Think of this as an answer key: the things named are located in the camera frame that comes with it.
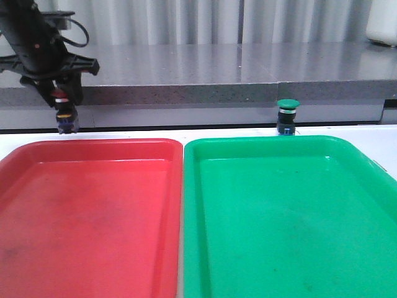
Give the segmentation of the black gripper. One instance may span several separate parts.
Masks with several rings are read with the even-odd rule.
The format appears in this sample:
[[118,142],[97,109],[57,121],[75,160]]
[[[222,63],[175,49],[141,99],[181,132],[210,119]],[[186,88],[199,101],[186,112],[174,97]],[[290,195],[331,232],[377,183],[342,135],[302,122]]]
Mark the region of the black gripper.
[[99,63],[70,53],[35,1],[1,1],[1,33],[15,52],[1,57],[1,71],[22,75],[20,84],[38,92],[52,108],[56,106],[52,79],[69,101],[82,103],[81,73],[96,75]]

